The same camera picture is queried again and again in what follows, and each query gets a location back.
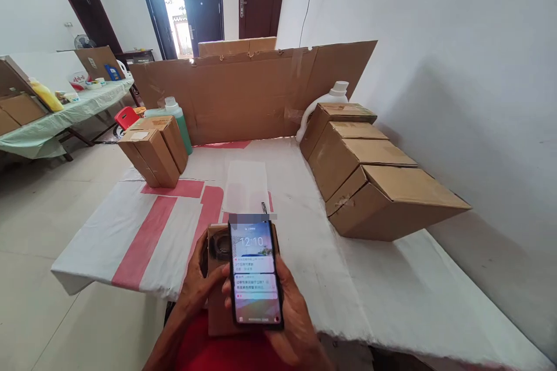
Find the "cardboard backdrop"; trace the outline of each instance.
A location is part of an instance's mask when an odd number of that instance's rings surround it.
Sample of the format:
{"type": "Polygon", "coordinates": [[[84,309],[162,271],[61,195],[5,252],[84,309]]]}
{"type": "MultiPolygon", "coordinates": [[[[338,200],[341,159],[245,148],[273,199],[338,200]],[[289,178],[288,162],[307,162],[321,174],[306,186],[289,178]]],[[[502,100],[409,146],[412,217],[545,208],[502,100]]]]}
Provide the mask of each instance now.
{"type": "Polygon", "coordinates": [[[296,134],[335,81],[352,95],[377,41],[130,65],[147,108],[174,96],[194,145],[296,134]]]}

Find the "white plastic bottle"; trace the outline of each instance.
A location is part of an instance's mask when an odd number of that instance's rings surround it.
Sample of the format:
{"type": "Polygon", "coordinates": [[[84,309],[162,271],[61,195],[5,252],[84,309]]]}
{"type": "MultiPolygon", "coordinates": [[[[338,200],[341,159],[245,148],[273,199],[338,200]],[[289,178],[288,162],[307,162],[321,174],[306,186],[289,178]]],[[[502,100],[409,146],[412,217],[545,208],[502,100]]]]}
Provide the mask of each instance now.
{"type": "Polygon", "coordinates": [[[346,97],[346,89],[348,88],[348,81],[337,81],[335,86],[329,90],[327,94],[319,97],[312,104],[308,106],[306,111],[302,116],[302,125],[298,132],[296,133],[296,141],[301,142],[303,134],[306,133],[308,128],[308,118],[311,113],[317,107],[317,103],[348,103],[348,98],[346,97]]]}

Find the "table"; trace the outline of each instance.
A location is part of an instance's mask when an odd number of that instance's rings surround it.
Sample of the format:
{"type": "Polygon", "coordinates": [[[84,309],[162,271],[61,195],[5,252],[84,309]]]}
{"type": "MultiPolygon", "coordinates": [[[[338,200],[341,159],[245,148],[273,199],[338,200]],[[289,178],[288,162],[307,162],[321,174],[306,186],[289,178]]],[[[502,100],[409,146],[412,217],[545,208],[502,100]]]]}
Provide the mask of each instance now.
{"type": "Polygon", "coordinates": [[[130,169],[52,266],[68,294],[93,281],[175,301],[187,255],[225,223],[229,167],[262,163],[281,256],[319,332],[516,370],[554,369],[426,230],[393,243],[340,237],[293,138],[196,147],[174,189],[130,169]]]}
{"type": "Polygon", "coordinates": [[[65,155],[57,134],[119,102],[133,84],[133,78],[107,81],[98,90],[79,93],[80,101],[64,106],[64,110],[50,113],[0,136],[0,151],[11,152],[30,159],[65,155]]]}

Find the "yellow bottle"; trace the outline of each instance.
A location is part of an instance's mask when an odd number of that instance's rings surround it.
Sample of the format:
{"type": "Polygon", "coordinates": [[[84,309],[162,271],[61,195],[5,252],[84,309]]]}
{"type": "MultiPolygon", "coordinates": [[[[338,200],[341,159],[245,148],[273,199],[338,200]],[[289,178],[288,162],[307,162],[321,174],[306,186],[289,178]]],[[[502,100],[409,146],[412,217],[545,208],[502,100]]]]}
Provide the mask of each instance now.
{"type": "Polygon", "coordinates": [[[64,106],[62,106],[60,100],[58,100],[56,96],[50,92],[47,86],[39,83],[35,78],[30,78],[29,83],[31,84],[33,91],[37,93],[37,96],[39,96],[41,100],[45,102],[45,104],[50,108],[50,110],[52,111],[64,110],[64,106]]]}

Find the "white paper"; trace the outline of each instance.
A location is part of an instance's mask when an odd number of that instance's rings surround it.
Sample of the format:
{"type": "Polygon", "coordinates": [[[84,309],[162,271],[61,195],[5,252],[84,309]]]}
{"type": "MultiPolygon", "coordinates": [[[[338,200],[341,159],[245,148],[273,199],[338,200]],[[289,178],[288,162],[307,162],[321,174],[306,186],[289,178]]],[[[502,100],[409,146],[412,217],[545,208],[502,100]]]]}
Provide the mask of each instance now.
{"type": "Polygon", "coordinates": [[[226,177],[222,209],[228,213],[263,213],[261,203],[269,212],[269,190],[265,163],[230,161],[226,177]]]}

